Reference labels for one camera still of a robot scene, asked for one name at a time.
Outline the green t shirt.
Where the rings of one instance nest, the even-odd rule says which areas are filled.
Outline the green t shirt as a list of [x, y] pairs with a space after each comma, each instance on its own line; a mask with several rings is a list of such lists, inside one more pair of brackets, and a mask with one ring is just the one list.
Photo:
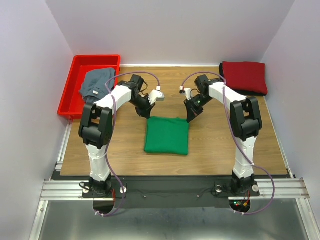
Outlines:
[[184, 118], [152, 116], [146, 121], [144, 151], [148, 154], [189, 154], [190, 124]]

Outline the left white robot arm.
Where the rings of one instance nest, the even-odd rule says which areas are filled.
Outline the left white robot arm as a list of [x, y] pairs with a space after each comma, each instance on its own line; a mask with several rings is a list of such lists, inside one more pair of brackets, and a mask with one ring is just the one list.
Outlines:
[[118, 109], [125, 103], [131, 103], [140, 117], [149, 119], [156, 101], [164, 99], [160, 83], [149, 94], [143, 95], [142, 87], [145, 83], [139, 73], [134, 72], [130, 81], [120, 81], [101, 100], [84, 105], [78, 130], [87, 149], [90, 164], [88, 184], [80, 184], [84, 194], [93, 193], [105, 198], [114, 193], [107, 151]]

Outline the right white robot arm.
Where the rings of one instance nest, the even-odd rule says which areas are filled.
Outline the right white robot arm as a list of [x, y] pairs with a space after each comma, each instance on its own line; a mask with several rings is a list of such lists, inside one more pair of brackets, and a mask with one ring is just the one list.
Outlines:
[[197, 95], [192, 95], [192, 89], [185, 87], [185, 81], [179, 87], [179, 93], [185, 95], [189, 123], [198, 117], [204, 106], [215, 99], [223, 104], [231, 136], [236, 145], [235, 164], [231, 173], [230, 189], [235, 195], [242, 195], [255, 184], [254, 148], [257, 137], [262, 129], [262, 117], [259, 102], [256, 97], [247, 97], [237, 93], [227, 86], [223, 76], [209, 79], [207, 72], [196, 77], [194, 83]]

